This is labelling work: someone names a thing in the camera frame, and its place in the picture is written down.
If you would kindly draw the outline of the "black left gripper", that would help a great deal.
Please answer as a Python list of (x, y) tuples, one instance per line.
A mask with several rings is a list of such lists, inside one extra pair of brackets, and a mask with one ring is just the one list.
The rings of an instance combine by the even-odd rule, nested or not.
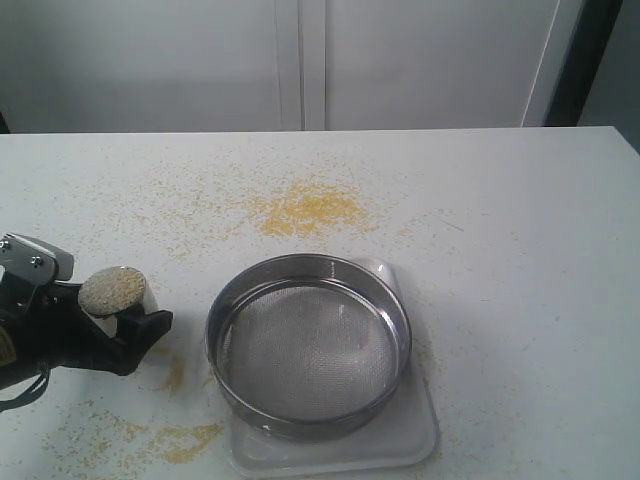
[(97, 327), (80, 308), (81, 287), (53, 282), (36, 291), (26, 312), (1, 309), (3, 388), (59, 366), (128, 376), (171, 330), (171, 311), (123, 312), (116, 315), (116, 335), (104, 347)]

